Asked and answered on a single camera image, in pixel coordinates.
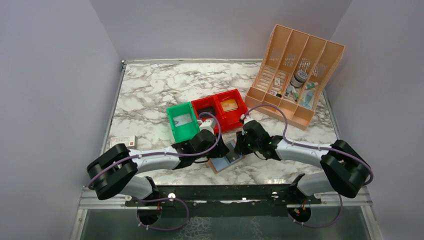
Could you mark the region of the round jar patterned lid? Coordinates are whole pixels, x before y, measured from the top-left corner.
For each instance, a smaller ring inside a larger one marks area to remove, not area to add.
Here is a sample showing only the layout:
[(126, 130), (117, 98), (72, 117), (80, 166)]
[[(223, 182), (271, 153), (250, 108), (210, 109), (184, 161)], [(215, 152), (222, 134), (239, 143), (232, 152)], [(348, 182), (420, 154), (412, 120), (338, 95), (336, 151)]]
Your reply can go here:
[(308, 74), (304, 70), (298, 70), (294, 73), (292, 78), (290, 79), (290, 84), (294, 88), (300, 88), (308, 79)]

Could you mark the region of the brown leather card holder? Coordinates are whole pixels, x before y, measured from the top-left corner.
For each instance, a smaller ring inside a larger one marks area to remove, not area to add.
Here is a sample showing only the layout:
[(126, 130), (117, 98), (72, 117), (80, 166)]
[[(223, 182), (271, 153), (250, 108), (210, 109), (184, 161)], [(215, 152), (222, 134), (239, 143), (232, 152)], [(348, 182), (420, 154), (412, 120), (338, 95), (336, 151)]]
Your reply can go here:
[[(228, 147), (228, 145), (233, 145), (234, 149), (236, 146), (236, 140), (232, 139), (228, 142), (225, 143), (225, 145)], [(241, 160), (243, 160), (245, 158), (244, 155), (242, 155), (242, 159), (240, 159), (239, 161), (233, 163), (233, 164), (229, 164), (228, 160), (226, 159), (226, 155), (224, 157), (219, 157), (219, 158), (210, 158), (208, 159), (207, 163), (206, 163), (206, 167), (210, 168), (215, 174), (218, 174), (220, 172), (222, 172), (223, 170), (231, 167), (232, 165), (240, 162)]]

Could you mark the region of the black card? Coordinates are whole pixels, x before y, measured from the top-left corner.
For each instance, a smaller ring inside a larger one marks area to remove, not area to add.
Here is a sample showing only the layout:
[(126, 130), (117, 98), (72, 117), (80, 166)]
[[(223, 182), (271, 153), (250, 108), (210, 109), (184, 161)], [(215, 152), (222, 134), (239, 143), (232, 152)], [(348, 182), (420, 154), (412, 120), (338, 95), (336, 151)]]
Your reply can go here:
[(197, 112), (198, 115), (200, 115), (202, 113), (208, 113), (208, 114), (211, 114), (213, 116), (216, 116), (216, 111), (215, 111), (213, 106), (208, 106), (208, 107), (197, 109), (196, 112)]
[(228, 145), (227, 147), (229, 152), (226, 154), (225, 157), (227, 161), (229, 162), (229, 164), (234, 164), (243, 158), (242, 155), (235, 152), (234, 146), (232, 144)]

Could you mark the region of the red double plastic bin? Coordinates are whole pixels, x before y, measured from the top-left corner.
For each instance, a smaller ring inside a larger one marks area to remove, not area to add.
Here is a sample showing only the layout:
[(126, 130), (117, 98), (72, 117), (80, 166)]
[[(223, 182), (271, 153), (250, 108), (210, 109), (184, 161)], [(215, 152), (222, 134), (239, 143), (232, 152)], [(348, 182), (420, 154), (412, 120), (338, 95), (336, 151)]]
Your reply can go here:
[[(230, 112), (224, 112), (220, 102), (235, 99), (238, 104), (238, 109)], [(221, 131), (227, 132), (242, 126), (239, 119), (241, 115), (248, 111), (248, 108), (242, 99), (240, 92), (237, 89), (224, 91), (211, 96), (199, 98), (191, 102), (194, 113), (198, 116), (197, 109), (206, 108), (209, 106), (214, 107), (216, 112), (216, 119), (220, 123)]]

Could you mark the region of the green white tube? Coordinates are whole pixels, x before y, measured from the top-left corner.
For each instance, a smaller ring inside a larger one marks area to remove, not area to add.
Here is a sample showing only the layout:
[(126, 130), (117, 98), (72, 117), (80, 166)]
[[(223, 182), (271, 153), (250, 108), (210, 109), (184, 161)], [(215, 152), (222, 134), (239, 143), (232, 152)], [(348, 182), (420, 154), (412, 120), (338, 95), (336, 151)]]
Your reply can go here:
[(318, 85), (319, 85), (318, 82), (313, 82), (313, 83), (310, 83), (310, 84), (306, 85), (304, 89), (305, 90), (312, 89), (312, 88), (317, 87)]

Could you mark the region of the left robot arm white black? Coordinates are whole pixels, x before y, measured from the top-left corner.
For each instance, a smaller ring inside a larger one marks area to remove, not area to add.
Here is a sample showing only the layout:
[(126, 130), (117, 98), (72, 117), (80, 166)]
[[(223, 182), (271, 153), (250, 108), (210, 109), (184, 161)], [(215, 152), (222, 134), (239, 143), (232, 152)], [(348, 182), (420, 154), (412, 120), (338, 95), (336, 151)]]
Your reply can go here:
[(87, 186), (96, 192), (99, 200), (125, 194), (149, 206), (157, 200), (158, 190), (151, 177), (138, 177), (138, 174), (183, 169), (194, 164), (197, 159), (221, 158), (229, 152), (220, 134), (205, 129), (196, 133), (192, 139), (160, 150), (138, 151), (118, 143), (87, 166), (86, 171), (90, 177)]

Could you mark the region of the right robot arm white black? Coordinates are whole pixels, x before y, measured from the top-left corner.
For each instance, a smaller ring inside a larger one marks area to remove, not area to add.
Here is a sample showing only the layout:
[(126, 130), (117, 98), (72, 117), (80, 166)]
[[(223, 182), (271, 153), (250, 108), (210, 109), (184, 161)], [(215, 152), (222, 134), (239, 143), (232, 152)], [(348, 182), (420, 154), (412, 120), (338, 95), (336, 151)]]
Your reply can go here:
[(295, 161), (321, 168), (321, 172), (298, 175), (289, 185), (289, 199), (296, 204), (326, 192), (353, 199), (374, 177), (370, 165), (343, 140), (320, 146), (290, 140), (285, 135), (271, 136), (256, 120), (246, 121), (237, 132), (234, 150), (241, 155), (259, 153), (265, 160)]

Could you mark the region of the white red playing card box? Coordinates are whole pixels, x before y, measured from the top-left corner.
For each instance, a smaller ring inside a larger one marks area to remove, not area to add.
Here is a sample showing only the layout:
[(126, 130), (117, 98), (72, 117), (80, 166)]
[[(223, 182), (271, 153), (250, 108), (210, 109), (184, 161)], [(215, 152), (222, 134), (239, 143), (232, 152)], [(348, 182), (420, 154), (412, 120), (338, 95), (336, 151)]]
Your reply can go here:
[(137, 137), (135, 135), (111, 137), (109, 147), (112, 148), (117, 144), (124, 144), (129, 149), (135, 149), (137, 147)]

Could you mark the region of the small items in organizer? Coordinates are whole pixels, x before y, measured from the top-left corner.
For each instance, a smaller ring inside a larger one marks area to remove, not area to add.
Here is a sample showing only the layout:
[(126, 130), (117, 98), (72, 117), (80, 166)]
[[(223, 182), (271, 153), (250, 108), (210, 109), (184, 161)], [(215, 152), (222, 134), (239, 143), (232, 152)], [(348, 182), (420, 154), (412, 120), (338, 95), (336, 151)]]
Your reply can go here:
[(300, 98), (299, 92), (291, 85), (286, 89), (286, 92), (284, 93), (285, 97), (291, 97), (296, 103), (299, 103), (301, 106), (305, 108), (312, 108), (312, 100), (315, 97), (314, 91), (311, 89), (305, 89), (305, 86), (303, 88), (306, 90), (306, 95)]

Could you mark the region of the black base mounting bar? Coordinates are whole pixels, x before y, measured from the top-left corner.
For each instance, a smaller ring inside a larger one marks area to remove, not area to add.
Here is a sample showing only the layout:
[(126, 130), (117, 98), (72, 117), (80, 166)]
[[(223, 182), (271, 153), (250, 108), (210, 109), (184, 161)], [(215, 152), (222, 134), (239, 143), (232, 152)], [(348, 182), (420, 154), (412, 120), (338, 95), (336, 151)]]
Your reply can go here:
[(127, 200), (142, 216), (163, 218), (288, 216), (288, 207), (319, 205), (313, 195), (298, 199), (289, 194), (289, 184), (258, 185), (160, 185), (160, 202)]

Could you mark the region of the peach desk organizer rack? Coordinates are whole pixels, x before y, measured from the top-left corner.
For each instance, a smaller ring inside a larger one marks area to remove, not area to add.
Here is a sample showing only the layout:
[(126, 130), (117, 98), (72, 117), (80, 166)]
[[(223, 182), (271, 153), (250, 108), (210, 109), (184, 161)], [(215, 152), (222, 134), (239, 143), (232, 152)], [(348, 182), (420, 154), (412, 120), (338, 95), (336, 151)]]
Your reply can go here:
[(342, 44), (277, 24), (245, 104), (305, 130), (344, 51)]

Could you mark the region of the gold card in red bin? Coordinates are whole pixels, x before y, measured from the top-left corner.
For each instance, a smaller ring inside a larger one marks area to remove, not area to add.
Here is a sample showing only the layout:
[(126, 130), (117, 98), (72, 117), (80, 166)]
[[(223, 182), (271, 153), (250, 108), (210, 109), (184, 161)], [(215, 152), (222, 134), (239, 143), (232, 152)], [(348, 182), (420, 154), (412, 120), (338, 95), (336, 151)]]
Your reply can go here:
[(235, 111), (239, 108), (239, 105), (235, 99), (221, 101), (220, 105), (225, 113)]

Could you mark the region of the black card in red bin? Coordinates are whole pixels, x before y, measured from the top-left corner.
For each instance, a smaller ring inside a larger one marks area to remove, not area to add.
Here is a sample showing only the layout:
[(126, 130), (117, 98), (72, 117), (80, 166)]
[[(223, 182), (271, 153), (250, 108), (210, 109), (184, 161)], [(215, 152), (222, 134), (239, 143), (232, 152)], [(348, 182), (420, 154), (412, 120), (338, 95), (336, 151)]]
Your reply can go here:
[(200, 115), (202, 113), (208, 113), (208, 114), (211, 114), (213, 116), (216, 116), (216, 111), (215, 111), (213, 106), (208, 106), (208, 107), (197, 109), (196, 112), (197, 112), (198, 115)]

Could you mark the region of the silver card in green bin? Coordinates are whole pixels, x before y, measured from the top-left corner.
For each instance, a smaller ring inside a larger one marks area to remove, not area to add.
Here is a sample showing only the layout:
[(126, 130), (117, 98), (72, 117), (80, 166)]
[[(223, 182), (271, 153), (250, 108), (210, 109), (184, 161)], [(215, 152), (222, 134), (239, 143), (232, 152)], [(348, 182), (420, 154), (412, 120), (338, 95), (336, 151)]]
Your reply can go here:
[(182, 114), (182, 115), (178, 115), (178, 116), (175, 116), (173, 118), (173, 123), (174, 123), (174, 126), (175, 127), (180, 127), (180, 126), (189, 124), (192, 121), (193, 120), (192, 120), (192, 116), (191, 116), (190, 113), (185, 113), (185, 114)]

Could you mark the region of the green plastic bin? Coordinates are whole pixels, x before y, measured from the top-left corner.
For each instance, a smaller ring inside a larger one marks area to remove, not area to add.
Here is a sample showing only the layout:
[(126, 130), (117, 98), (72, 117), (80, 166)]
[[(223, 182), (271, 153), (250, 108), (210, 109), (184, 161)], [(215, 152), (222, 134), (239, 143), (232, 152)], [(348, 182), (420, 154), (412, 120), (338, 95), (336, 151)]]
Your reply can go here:
[(176, 143), (190, 140), (200, 132), (191, 102), (168, 107), (166, 113)]

